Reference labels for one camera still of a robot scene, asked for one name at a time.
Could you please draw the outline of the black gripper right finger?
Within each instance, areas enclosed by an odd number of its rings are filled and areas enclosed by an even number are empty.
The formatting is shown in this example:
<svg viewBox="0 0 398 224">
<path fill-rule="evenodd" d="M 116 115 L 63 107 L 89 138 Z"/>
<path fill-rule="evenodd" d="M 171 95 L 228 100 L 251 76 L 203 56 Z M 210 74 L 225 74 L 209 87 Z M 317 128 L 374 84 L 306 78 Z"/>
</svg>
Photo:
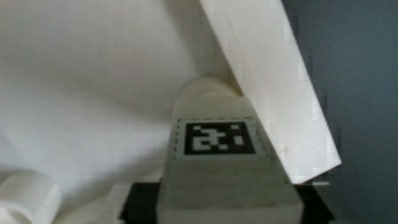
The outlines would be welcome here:
<svg viewBox="0 0 398 224">
<path fill-rule="evenodd" d="M 329 224 L 335 220 L 335 215 L 315 187 L 297 186 L 297 192 L 304 202 L 301 224 Z"/>
</svg>

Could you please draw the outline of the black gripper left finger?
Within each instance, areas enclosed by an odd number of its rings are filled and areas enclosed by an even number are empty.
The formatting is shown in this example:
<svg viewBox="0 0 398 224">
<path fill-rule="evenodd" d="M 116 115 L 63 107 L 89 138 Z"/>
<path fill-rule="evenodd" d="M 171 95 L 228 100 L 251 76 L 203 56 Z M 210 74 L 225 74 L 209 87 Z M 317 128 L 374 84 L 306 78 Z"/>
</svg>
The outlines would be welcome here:
<svg viewBox="0 0 398 224">
<path fill-rule="evenodd" d="M 161 183 L 139 182 L 132 185 L 120 220 L 123 224 L 159 224 L 157 201 Z"/>
</svg>

